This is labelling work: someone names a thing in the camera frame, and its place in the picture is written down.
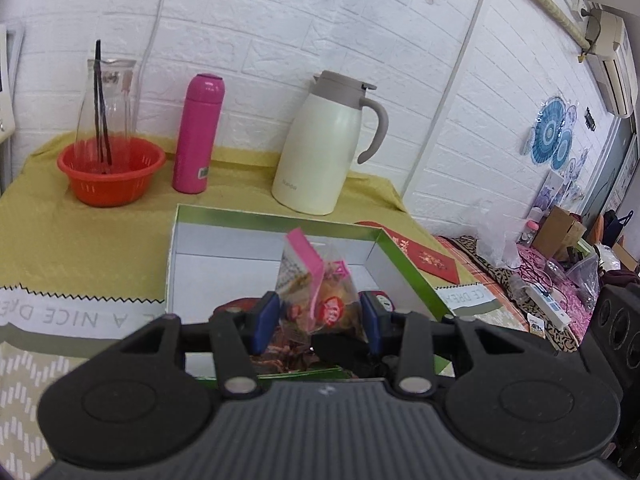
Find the blue paper fan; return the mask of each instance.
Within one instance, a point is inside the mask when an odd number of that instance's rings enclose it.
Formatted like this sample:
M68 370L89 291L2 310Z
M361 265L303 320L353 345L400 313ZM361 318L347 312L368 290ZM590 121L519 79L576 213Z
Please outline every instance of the blue paper fan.
M560 142L558 142L558 149L551 157L551 168L554 170L559 171L569 158L573 137L574 134L572 134L571 130L562 130Z
M531 159L535 164L544 164L555 153L563 122L564 102L561 98L555 97L542 108L534 127Z

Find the decorative paper fan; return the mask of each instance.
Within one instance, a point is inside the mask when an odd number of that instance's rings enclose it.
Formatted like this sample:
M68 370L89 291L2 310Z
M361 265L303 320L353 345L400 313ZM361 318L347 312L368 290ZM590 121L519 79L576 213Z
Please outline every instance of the decorative paper fan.
M558 148L560 131L564 121L564 101L554 97L538 114L534 127L534 138L531 147L531 159L535 164L544 164Z
M575 105L568 106L564 113L564 129L573 130L575 121L578 118L578 108Z
M571 130L562 130L562 134L560 135L560 142L558 143L558 149L555 150L553 156L551 157L551 168L556 171L559 171L569 158L569 154L571 153L571 143L573 140L574 134L572 134Z

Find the carafe lid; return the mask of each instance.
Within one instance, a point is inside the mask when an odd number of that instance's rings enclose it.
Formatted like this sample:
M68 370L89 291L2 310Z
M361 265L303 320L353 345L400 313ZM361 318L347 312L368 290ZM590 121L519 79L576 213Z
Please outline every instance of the carafe lid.
M225 96L225 82L219 75L198 74L189 83L186 98L201 103L220 104Z
M377 88L371 83L365 83L330 70L322 70L319 76L314 77L316 84L311 90L313 95L356 110L362 109L360 98L365 96L366 91Z

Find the brown cardboard box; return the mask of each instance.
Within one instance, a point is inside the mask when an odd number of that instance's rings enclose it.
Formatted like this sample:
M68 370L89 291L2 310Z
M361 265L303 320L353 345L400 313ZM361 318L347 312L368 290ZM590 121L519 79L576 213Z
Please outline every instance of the brown cardboard box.
M627 270L631 270L632 272L636 270L636 267L638 266L638 262L634 260L631 254L626 252L626 249L622 245L615 243L613 244L612 249L614 254L620 260L620 263L623 266L625 266Z
M567 259L566 248L575 245L586 229L567 211L557 206L551 210L540 231L533 240L532 247L545 258Z

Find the open cardboard box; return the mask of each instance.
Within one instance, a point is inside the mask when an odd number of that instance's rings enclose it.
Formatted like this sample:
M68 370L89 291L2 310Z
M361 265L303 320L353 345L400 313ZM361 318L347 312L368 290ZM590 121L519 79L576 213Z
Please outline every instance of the open cardboard box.
M631 272L636 271L638 262L636 262L635 258L631 256L631 254L629 254L622 245L616 242L615 244L613 244L613 247L611 249L626 270L630 270Z
M319 220L179 205L166 279L166 310L183 323L205 322L238 298L273 290L286 233L302 228L311 242L330 242L356 288L383 290L400 312L440 319L449 310L420 271L382 229ZM187 371L214 377L210 354L187 355Z
M545 258L563 262L568 259L566 248L577 244L585 231L584 226L567 211L554 206L531 246Z

